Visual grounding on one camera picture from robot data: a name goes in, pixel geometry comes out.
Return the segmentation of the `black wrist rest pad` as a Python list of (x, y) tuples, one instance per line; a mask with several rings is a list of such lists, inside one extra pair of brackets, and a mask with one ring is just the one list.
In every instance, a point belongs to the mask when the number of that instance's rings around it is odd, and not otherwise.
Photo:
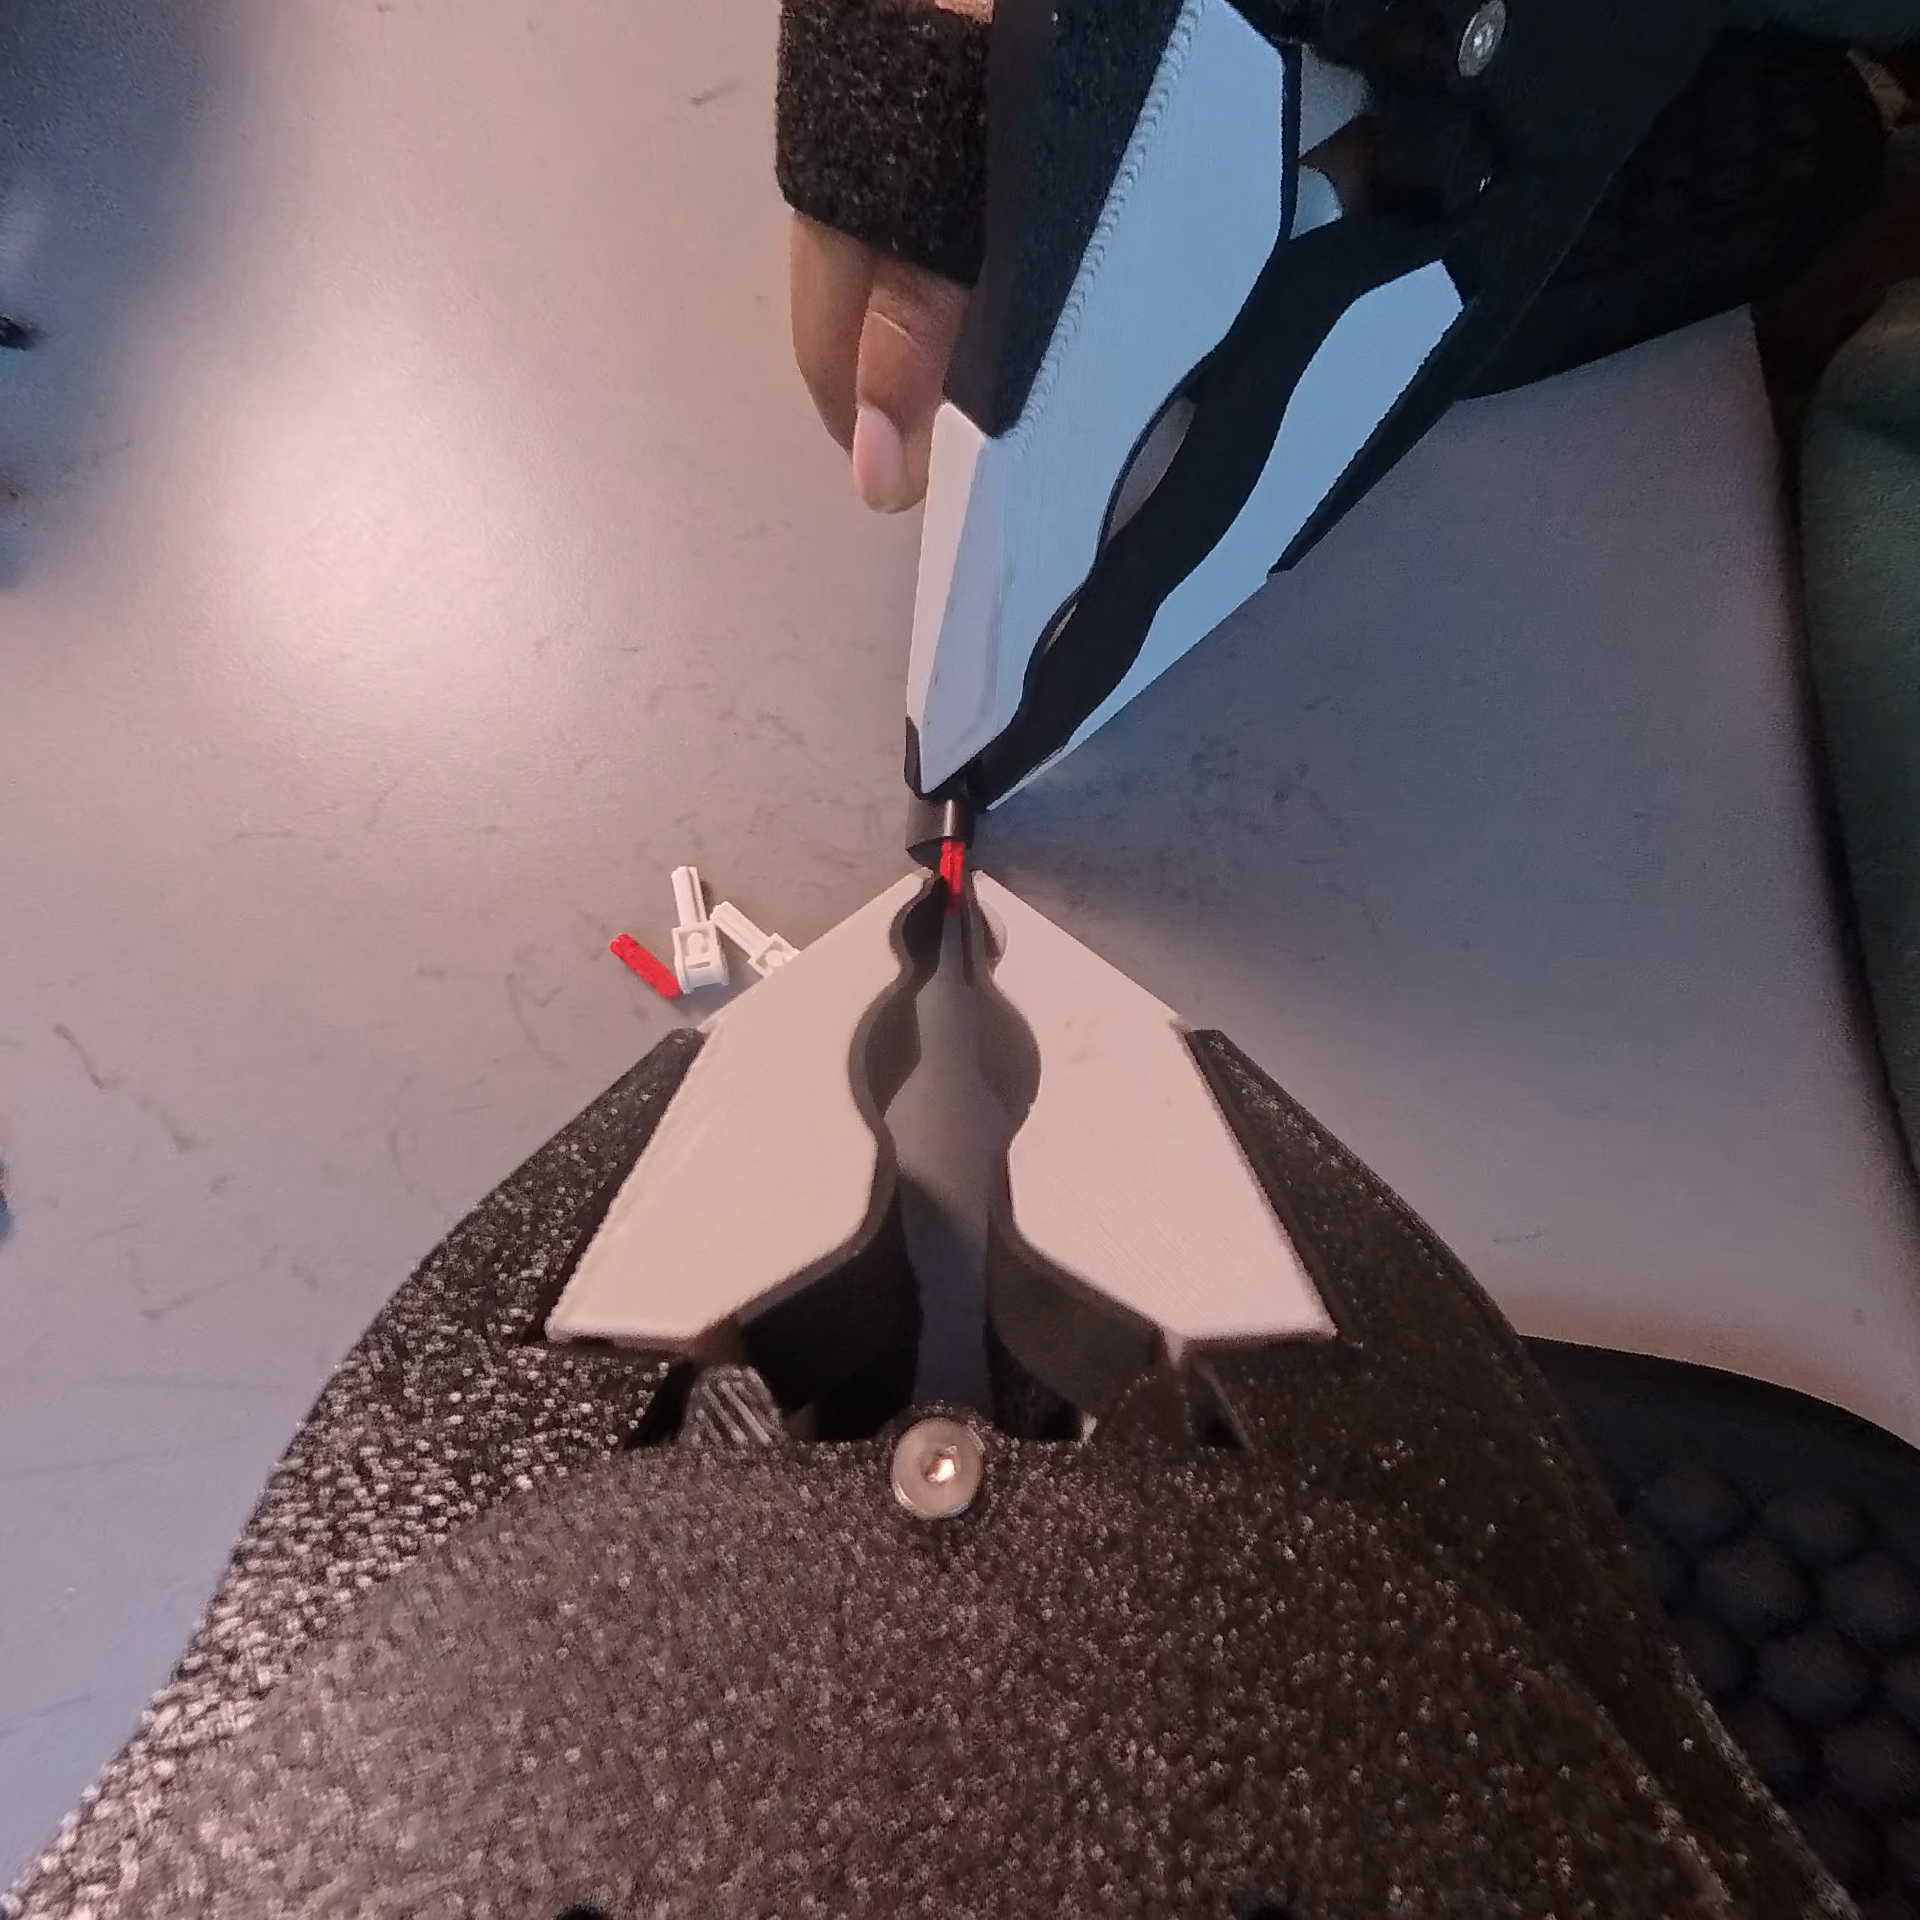
[(1863, 1915), (1917, 1915), (1917, 1454), (1704, 1364), (1527, 1345), (1730, 1738)]

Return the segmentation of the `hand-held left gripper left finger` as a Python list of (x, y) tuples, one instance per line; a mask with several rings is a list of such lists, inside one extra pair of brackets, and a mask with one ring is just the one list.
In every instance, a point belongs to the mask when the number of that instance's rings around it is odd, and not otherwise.
[(886, 1113), (940, 955), (942, 883), (912, 871), (703, 1019), (543, 1335), (693, 1356), (824, 1308), (895, 1198)]

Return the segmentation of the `person's right hand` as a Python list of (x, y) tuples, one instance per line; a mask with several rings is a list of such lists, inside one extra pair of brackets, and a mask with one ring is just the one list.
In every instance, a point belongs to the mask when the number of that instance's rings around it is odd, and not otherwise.
[(917, 507), (969, 291), (794, 213), (785, 314), (806, 395), (870, 511)]

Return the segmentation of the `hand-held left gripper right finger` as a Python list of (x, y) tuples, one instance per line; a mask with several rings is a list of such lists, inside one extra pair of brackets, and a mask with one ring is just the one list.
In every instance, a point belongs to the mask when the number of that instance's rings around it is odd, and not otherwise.
[(1143, 1375), (1337, 1333), (1192, 1031), (998, 881), (974, 877), (981, 1069), (1007, 1117), (988, 1333), (1109, 1418)]

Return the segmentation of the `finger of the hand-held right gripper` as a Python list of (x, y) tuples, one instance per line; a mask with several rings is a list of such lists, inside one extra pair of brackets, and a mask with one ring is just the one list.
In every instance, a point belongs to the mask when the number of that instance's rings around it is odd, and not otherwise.
[(1301, 59), (1233, 5), (998, 14), (991, 213), (930, 443), (905, 679), (920, 798), (1002, 798), (1126, 683), (1156, 610), (1260, 474), (1190, 421), (1124, 474), (1220, 346), (1250, 351), (1292, 222)]
[(1223, 349), (1184, 442), (1143, 507), (1104, 546), (1034, 659), (1015, 723), (977, 757), (994, 806), (1104, 727), (1255, 596), (1461, 316), (1449, 270), (1383, 265), (1313, 346), (1334, 295), (1295, 257)]

